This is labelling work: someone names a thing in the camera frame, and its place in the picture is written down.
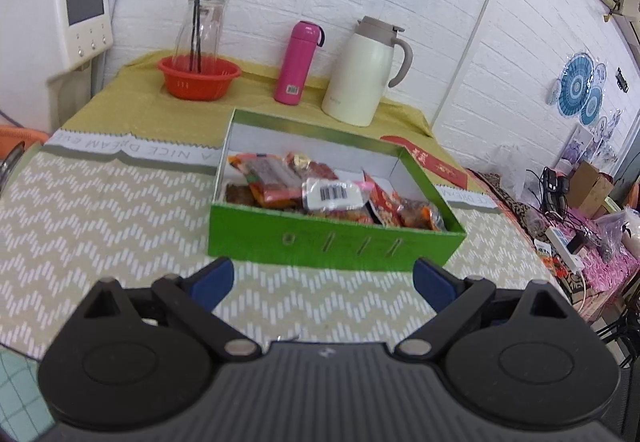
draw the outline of pink thermos bottle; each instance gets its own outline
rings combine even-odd
[[[324,44],[324,31],[311,22],[298,22],[291,31],[291,38],[284,55],[284,62],[273,98],[286,105],[300,103],[306,75],[317,47]]]

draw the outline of barcode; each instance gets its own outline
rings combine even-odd
[[[320,200],[337,200],[347,198],[347,190],[343,186],[325,186],[320,188]]]

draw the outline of chopsticks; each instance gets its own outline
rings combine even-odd
[[[202,72],[202,52],[200,50],[200,0],[193,0],[193,21],[191,24],[191,50],[189,54],[189,71],[193,71],[193,42],[196,42],[198,73]]]

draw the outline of power strip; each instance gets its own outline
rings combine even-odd
[[[569,252],[569,249],[566,248],[570,239],[568,239],[560,229],[556,227],[550,227],[545,231],[545,234],[549,241],[556,248],[556,251],[558,251],[558,254],[560,255],[560,258],[562,258],[562,261],[566,263],[567,268],[569,268],[572,273],[584,269],[584,263],[582,263],[580,257],[578,255],[572,255]]]

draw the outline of carafe handle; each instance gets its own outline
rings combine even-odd
[[[411,46],[407,42],[400,38],[393,37],[391,38],[391,43],[402,47],[402,50],[404,50],[404,60],[402,60],[402,65],[400,66],[400,70],[398,71],[398,74],[396,74],[396,77],[389,82],[389,88],[393,88],[404,79],[404,76],[406,76],[406,73],[411,67],[411,62],[414,60],[414,51],[411,50]]]

